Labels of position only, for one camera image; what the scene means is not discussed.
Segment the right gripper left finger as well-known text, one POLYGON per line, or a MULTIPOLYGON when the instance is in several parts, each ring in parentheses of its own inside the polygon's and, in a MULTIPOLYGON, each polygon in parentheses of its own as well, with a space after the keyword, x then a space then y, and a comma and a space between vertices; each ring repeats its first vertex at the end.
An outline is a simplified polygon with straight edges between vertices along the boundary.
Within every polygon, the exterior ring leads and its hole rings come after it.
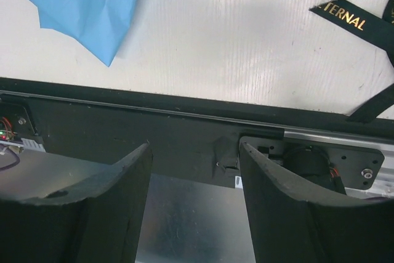
POLYGON ((117 163, 44 197, 1 199, 2 262, 134 262, 153 154, 117 163))

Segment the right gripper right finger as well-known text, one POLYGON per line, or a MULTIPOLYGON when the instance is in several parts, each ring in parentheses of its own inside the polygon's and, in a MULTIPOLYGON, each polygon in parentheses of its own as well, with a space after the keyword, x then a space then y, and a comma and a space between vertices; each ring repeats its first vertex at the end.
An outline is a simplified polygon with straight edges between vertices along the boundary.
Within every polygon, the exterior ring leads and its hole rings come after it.
POLYGON ((393 200, 320 187, 247 143, 239 160, 257 262, 393 261, 393 200))

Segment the black ribbon gold lettering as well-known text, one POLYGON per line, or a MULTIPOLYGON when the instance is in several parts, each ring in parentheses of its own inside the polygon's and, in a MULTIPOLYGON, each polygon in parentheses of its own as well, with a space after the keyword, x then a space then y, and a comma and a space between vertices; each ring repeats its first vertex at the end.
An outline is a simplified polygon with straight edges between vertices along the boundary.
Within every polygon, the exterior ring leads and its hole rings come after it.
MULTIPOLYGON (((348 0, 332 0, 309 8, 310 12, 386 52, 393 63, 393 0, 388 0, 382 17, 356 6, 348 0)), ((347 119, 370 123, 393 106, 393 85, 360 105, 347 119)))

